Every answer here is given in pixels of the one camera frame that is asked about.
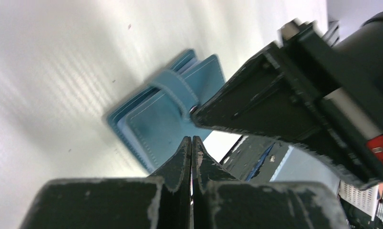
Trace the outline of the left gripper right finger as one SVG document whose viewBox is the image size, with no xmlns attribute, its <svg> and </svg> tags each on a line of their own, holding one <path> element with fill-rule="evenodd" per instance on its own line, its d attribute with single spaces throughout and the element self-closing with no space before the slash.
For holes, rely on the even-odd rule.
<svg viewBox="0 0 383 229">
<path fill-rule="evenodd" d="M 227 172 L 192 139 L 194 228 L 347 229 L 344 210 L 319 182 L 252 184 Z"/>
</svg>

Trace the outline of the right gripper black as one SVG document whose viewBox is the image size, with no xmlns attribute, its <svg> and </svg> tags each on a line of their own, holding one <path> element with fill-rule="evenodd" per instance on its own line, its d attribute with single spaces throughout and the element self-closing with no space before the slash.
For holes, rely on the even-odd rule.
<svg viewBox="0 0 383 229">
<path fill-rule="evenodd" d="M 383 19 L 369 19 L 334 47 L 313 23 L 290 21 L 280 34 L 310 85 L 272 42 L 193 111 L 192 121 L 291 143 L 359 189 L 383 182 Z"/>
</svg>

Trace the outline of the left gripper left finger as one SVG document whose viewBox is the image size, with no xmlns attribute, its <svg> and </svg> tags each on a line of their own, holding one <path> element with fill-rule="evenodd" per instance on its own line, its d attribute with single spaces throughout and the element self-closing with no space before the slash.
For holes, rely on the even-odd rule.
<svg viewBox="0 0 383 229">
<path fill-rule="evenodd" d="M 144 178 L 66 178 L 35 196 L 23 229 L 187 229 L 191 138 Z"/>
</svg>

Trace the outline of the blue leather card holder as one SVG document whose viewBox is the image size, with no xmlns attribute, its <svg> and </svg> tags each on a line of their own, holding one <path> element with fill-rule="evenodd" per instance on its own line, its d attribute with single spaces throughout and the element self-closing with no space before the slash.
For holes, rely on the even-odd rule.
<svg viewBox="0 0 383 229">
<path fill-rule="evenodd" d="M 210 130 L 197 127 L 191 113 L 225 84 L 217 55 L 199 60 L 183 52 L 139 92 L 107 117 L 113 132 L 149 173 L 176 151 L 185 136 L 206 139 Z"/>
</svg>

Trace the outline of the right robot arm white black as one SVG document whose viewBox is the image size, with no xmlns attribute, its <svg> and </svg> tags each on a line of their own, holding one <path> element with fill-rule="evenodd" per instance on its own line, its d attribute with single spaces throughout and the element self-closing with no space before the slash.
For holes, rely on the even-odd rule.
<svg viewBox="0 0 383 229">
<path fill-rule="evenodd" d="M 205 129 L 280 139 L 364 190 L 383 182 L 383 12 L 330 46 L 292 20 L 191 112 Z"/>
</svg>

